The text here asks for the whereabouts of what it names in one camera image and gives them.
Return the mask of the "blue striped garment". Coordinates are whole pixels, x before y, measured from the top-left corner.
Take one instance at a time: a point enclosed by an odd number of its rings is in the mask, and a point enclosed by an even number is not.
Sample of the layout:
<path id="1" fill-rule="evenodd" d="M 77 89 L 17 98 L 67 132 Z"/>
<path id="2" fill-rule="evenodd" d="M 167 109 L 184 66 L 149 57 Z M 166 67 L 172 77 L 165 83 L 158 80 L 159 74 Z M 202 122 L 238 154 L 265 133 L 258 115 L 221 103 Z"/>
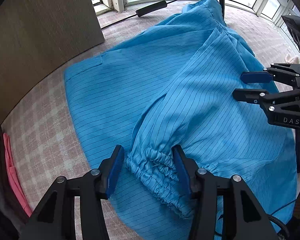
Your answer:
<path id="1" fill-rule="evenodd" d="M 288 222 L 297 193 L 291 129 L 238 102 L 243 72 L 263 69 L 226 26 L 217 0 L 189 4 L 136 37 L 64 73 L 68 107 L 91 168 L 123 146 L 110 202 L 144 239 L 187 239 L 194 201 L 172 157 L 180 145 L 215 176 L 241 176 L 266 211 Z"/>

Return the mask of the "white cream garment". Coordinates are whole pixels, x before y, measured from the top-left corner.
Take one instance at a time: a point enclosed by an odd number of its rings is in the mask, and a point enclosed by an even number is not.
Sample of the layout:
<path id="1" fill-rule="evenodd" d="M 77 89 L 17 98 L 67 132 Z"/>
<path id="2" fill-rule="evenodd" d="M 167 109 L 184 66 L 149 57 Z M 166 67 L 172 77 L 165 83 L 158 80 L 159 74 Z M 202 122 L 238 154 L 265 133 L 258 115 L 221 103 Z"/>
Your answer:
<path id="1" fill-rule="evenodd" d="M 288 64 L 299 64 L 300 63 L 300 58 L 298 55 L 290 55 L 290 53 L 288 53 L 285 56 L 285 63 Z"/>

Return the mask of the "pink folded garment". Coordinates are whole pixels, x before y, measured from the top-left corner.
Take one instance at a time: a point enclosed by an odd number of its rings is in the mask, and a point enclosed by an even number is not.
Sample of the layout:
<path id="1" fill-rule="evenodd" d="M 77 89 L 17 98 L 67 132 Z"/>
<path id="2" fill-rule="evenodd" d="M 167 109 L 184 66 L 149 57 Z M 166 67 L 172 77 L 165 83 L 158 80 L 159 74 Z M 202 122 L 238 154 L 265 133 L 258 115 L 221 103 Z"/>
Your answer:
<path id="1" fill-rule="evenodd" d="M 30 217 L 32 215 L 32 210 L 19 183 L 18 175 L 13 162 L 10 137 L 7 133 L 3 134 L 3 140 L 5 146 L 5 161 L 9 184 L 19 204 L 21 205 L 27 216 Z"/>

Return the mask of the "pink plaid bed sheet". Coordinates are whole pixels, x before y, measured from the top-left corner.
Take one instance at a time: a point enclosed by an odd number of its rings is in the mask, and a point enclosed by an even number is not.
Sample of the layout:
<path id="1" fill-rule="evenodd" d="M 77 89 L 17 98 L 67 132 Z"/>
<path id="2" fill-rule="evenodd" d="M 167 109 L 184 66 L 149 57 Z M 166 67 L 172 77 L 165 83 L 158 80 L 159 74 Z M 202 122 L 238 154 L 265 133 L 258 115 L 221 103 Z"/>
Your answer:
<path id="1" fill-rule="evenodd" d="M 185 1 L 143 17 L 133 16 L 136 6 L 124 12 L 98 16 L 105 41 L 69 60 L 36 84 L 2 123 L 10 136 L 13 162 L 29 206 L 34 209 L 56 177 L 82 176 L 88 162 L 77 140 L 65 98 L 64 70 L 96 56 L 137 35 L 167 17 L 179 13 Z M 277 25 L 255 14 L 226 7 L 227 26 L 241 35 L 265 66 L 283 62 L 287 55 L 299 54 L 290 38 Z"/>

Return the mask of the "brown wooden board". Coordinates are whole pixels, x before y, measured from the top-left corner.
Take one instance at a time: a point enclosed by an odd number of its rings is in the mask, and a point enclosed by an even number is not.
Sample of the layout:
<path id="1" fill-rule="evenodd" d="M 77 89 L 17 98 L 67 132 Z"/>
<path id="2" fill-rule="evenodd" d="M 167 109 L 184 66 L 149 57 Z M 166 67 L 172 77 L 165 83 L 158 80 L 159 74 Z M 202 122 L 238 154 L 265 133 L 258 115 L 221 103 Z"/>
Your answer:
<path id="1" fill-rule="evenodd" d="M 43 78 L 104 42 L 91 0 L 4 0 L 0 121 Z"/>

